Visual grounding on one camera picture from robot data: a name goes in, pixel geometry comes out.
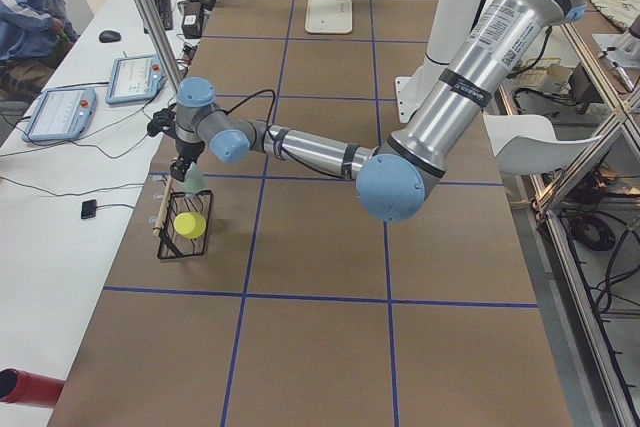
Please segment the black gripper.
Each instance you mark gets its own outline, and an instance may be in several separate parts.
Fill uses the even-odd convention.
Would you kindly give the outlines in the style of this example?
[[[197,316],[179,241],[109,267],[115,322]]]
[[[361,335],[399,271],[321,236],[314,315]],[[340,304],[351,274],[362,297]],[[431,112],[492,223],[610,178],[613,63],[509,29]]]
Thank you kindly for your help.
[[[171,176],[179,181],[184,181],[184,170],[187,175],[196,173],[196,162],[203,153],[205,143],[203,141],[190,142],[179,137],[175,138],[176,159],[171,163]]]

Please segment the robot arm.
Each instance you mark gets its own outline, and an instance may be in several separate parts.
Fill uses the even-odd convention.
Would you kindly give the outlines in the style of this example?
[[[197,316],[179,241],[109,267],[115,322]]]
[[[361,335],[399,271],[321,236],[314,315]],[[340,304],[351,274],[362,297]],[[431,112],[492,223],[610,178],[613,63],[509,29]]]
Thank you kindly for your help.
[[[231,119],[216,104],[209,81],[185,79],[177,91],[171,175],[184,180],[204,151],[226,164],[258,151],[354,181],[360,204],[380,220],[408,219],[444,176],[447,154],[541,30],[578,20],[585,8],[585,0],[493,0],[480,18],[462,22],[454,35],[456,53],[408,123],[376,149]]]

